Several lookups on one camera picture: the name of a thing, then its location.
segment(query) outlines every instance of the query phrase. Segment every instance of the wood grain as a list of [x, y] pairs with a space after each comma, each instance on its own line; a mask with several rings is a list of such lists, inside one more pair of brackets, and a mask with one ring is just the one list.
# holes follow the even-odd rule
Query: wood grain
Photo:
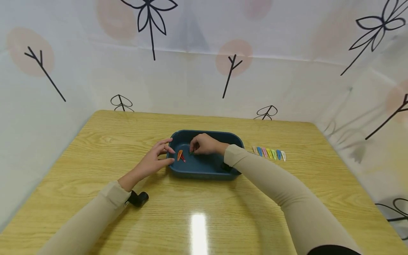
[[[393, 228], [311, 123], [97, 111], [0, 235], [0, 254], [34, 254], [109, 181], [180, 129], [227, 131], [303, 181], [366, 254], [408, 254]], [[296, 254], [279, 207], [244, 176], [184, 180], [161, 170], [135, 187], [150, 200], [128, 206], [93, 254]]]

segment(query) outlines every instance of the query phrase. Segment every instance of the orange hair clip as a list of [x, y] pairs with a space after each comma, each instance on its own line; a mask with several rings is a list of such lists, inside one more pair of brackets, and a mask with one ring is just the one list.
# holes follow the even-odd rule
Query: orange hair clip
[[179, 150], [178, 154], [177, 154], [177, 161], [180, 161], [181, 158], [181, 154], [183, 153], [183, 150]]

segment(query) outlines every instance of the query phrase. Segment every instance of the tray rim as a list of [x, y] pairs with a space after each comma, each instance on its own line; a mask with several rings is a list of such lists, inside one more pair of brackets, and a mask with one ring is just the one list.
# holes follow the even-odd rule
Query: tray rim
[[[235, 136], [236, 138], [238, 138], [239, 142], [241, 143], [241, 145], [237, 145], [237, 146], [239, 146], [239, 147], [241, 147], [241, 148], [244, 148], [244, 143], [242, 142], [242, 140], [241, 140], [241, 138], [240, 138], [239, 136], [237, 136], [236, 134], [233, 134], [233, 133], [231, 133], [231, 132], [224, 132], [224, 131], [204, 131], [204, 130], [182, 129], [182, 130], [179, 130], [179, 131], [174, 132], [174, 133], [171, 135], [170, 138], [173, 138], [173, 136], [174, 136], [175, 134], [180, 133], [180, 132], [183, 132], [183, 131], [194, 131], [194, 132], [201, 132], [201, 133], [225, 133], [225, 134], [231, 134], [231, 135]], [[170, 153], [167, 152], [166, 158], [169, 158], [169, 157], [170, 157]], [[231, 173], [198, 173], [198, 172], [192, 172], [192, 171], [185, 172], [185, 171], [179, 171], [179, 170], [174, 169], [173, 164], [169, 165], [169, 168], [170, 168], [173, 172], [183, 173], [183, 174], [184, 174], [184, 173], [185, 173], [185, 174], [193, 174], [193, 175], [226, 175], [226, 176], [236, 176], [236, 177], [239, 176], [239, 175], [241, 175], [241, 173], [240, 173], [239, 171], [237, 171], [238, 174], [231, 174]]]

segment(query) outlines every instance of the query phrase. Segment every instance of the blue tray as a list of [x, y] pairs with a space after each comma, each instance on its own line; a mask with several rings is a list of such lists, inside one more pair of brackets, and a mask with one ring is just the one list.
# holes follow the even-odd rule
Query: blue tray
[[[175, 162], [169, 167], [176, 177], [207, 179], [207, 180], [233, 180], [241, 173], [224, 163], [224, 158], [218, 154], [211, 155], [194, 155], [189, 154], [191, 140], [199, 134], [206, 133], [212, 138], [229, 144], [236, 144], [243, 148], [244, 144], [241, 139], [228, 132], [198, 131], [198, 130], [180, 130], [175, 132], [171, 137], [173, 141], [169, 144], [176, 152], [175, 154], [167, 153], [167, 157], [172, 157]], [[186, 162], [177, 161], [177, 153], [183, 150], [183, 156]]]

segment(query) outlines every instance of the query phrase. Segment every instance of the long sleeve shirt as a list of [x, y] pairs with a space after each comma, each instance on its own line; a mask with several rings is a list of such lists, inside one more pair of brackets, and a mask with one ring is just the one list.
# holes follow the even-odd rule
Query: long sleeve shirt
[[[358, 255], [359, 248], [344, 227], [295, 176], [236, 145], [228, 146], [224, 162], [280, 206], [299, 255]], [[129, 197], [130, 192], [117, 181], [110, 182], [38, 254], [86, 254], [106, 226], [123, 211]]]

